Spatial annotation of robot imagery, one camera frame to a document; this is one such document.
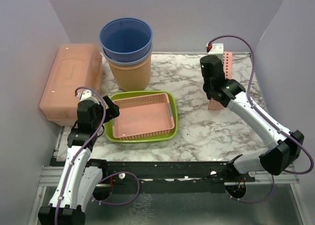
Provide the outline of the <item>pink perforated basket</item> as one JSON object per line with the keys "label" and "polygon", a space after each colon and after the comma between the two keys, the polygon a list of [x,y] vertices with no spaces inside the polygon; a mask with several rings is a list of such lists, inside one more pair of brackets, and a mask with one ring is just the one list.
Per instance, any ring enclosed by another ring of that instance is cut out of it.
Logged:
{"label": "pink perforated basket", "polygon": [[119,116],[112,120],[113,137],[118,140],[139,140],[162,136],[175,127],[167,93],[125,97],[113,100]]}
{"label": "pink perforated basket", "polygon": [[[223,71],[224,71],[224,76],[226,79],[231,79],[232,78],[232,52],[224,52],[224,51],[219,51],[219,52],[214,52],[214,50],[211,50],[209,52],[210,55],[216,55],[223,64]],[[214,99],[211,99],[208,103],[208,110],[211,111],[219,111],[223,110],[224,107]]]}

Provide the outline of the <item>green plastic tray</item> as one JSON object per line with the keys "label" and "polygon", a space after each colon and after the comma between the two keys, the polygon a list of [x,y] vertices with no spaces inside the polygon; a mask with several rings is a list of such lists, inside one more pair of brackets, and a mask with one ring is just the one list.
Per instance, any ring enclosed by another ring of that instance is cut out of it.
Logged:
{"label": "green plastic tray", "polygon": [[171,103],[171,109],[172,109],[174,120],[175,120],[175,127],[170,133],[168,133],[166,135],[162,135],[162,136],[145,137],[145,138],[139,139],[139,140],[118,140],[118,139],[115,139],[113,137],[112,120],[110,120],[109,122],[107,122],[105,124],[106,137],[110,141],[116,142],[116,143],[149,143],[149,142],[165,141],[165,140],[169,140],[169,139],[173,138],[176,135],[177,129],[178,129],[178,113],[177,113],[177,106],[176,106],[175,99],[171,93],[165,92],[165,91],[120,92],[120,93],[116,93],[116,94],[112,95],[110,97],[110,99],[113,101],[113,100],[117,100],[117,99],[125,98],[125,97],[135,97],[135,96],[143,96],[143,95],[158,94],[158,93],[167,93],[169,95],[169,99],[170,99],[170,103]]}

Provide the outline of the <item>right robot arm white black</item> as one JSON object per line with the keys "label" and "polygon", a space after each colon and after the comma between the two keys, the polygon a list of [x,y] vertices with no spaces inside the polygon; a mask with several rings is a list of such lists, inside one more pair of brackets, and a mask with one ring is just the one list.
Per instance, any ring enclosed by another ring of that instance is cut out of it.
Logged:
{"label": "right robot arm white black", "polygon": [[303,143],[304,135],[298,130],[290,131],[273,118],[263,119],[259,113],[265,111],[258,105],[251,106],[245,88],[238,81],[225,77],[223,63],[217,56],[202,57],[200,66],[207,98],[237,114],[258,134],[268,149],[264,153],[236,156],[227,164],[227,178],[238,181],[252,171],[281,174],[299,157],[298,145]]}

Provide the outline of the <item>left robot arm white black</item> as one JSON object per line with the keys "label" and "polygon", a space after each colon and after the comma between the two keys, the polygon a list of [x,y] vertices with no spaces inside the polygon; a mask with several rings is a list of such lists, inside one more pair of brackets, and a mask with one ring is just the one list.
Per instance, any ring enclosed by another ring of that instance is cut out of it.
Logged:
{"label": "left robot arm white black", "polygon": [[58,186],[38,219],[43,225],[83,225],[85,210],[97,183],[108,179],[103,162],[90,162],[98,132],[119,116],[119,107],[108,96],[98,101],[85,90],[77,106],[77,121],[67,137],[67,156]]}

